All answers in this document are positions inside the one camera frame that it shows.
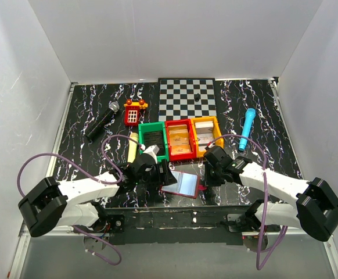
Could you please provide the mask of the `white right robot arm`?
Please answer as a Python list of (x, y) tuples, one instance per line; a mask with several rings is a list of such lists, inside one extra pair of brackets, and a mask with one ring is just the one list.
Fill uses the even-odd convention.
[(321, 242), (326, 242), (337, 228), (338, 197), (325, 180), (284, 176), (243, 156), (232, 159), (220, 146), (207, 148), (204, 158), (208, 186), (237, 183), (267, 191), (281, 200), (281, 203), (255, 201), (241, 217), (240, 226), (255, 230), (262, 224), (294, 227)]

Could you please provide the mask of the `red leather card holder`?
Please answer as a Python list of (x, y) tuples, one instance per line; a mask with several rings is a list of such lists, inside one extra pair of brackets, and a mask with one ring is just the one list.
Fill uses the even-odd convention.
[(199, 188), (202, 186), (200, 183), (200, 176), (184, 173), (182, 171), (172, 171), (171, 173), (177, 182), (171, 185), (161, 186), (160, 191), (196, 199)]

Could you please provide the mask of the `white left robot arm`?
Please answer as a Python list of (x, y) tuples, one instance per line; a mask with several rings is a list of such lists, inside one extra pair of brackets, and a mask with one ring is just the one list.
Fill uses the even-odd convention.
[(59, 226), (93, 227), (106, 217), (92, 204), (131, 192), (137, 184), (162, 187), (177, 183), (166, 160), (143, 153), (132, 163), (123, 163), (99, 176), (75, 181), (43, 178), (23, 195), (18, 207), (32, 237), (43, 236)]

